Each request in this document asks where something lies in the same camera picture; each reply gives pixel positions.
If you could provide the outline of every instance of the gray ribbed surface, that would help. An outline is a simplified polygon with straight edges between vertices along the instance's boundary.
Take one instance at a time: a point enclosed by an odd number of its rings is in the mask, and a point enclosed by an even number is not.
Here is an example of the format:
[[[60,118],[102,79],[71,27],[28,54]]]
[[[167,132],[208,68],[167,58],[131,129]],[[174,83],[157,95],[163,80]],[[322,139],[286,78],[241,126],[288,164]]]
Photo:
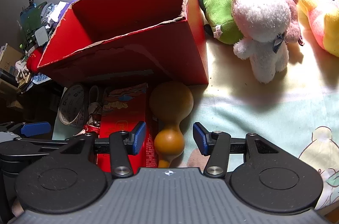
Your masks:
[[[274,216],[236,199],[225,182],[203,176],[198,168],[143,168],[116,180],[98,202],[76,213],[23,213],[14,224],[324,224],[314,211]]]

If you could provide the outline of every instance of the yellow plush toy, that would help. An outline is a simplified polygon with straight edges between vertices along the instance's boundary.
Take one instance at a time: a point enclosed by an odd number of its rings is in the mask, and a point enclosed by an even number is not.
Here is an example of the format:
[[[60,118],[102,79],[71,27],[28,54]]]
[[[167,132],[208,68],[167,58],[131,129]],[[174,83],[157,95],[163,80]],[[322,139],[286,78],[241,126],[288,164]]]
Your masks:
[[[339,57],[339,0],[299,0],[298,5],[320,47]]]

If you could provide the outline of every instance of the white bunny plush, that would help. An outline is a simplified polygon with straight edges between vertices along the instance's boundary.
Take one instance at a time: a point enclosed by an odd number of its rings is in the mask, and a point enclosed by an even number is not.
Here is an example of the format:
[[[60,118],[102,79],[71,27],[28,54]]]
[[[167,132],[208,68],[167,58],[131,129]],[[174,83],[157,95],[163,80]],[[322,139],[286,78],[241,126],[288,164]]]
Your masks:
[[[233,0],[232,13],[244,35],[234,45],[234,54],[243,60],[250,58],[255,78],[269,83],[289,60],[284,41],[291,22],[288,4],[285,0]]]

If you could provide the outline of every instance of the black circular pad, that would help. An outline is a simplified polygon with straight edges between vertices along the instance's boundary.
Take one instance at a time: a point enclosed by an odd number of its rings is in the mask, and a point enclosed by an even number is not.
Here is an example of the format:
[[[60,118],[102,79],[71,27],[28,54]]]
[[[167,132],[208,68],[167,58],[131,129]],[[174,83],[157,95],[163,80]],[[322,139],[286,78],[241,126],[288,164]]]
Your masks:
[[[24,209],[70,213],[88,206],[106,189],[106,177],[86,158],[46,156],[20,172],[15,190]]]
[[[39,182],[49,190],[63,190],[73,186],[78,179],[75,171],[68,168],[48,169],[40,174]]]
[[[315,169],[291,155],[258,154],[238,166],[230,184],[248,205],[271,213],[293,213],[316,205],[322,179]]]
[[[271,189],[290,189],[299,181],[299,176],[287,168],[267,168],[259,174],[261,183]]]

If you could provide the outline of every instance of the red cardboard box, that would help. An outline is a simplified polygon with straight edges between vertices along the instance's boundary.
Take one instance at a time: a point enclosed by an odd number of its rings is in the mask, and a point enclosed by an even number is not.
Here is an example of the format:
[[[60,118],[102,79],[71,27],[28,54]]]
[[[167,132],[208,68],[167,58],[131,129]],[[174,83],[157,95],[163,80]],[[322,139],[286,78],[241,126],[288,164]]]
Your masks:
[[[66,87],[207,84],[198,0],[79,0],[57,26],[38,69]]]
[[[148,100],[149,90],[146,83],[124,89],[106,90],[103,98],[99,138],[107,138],[111,133],[120,130],[131,131],[138,121],[146,122],[146,137],[139,154],[128,156],[134,173],[139,167],[158,166],[152,137],[158,132],[158,126],[152,119]],[[98,154],[97,165],[103,171],[111,172],[110,156]]]

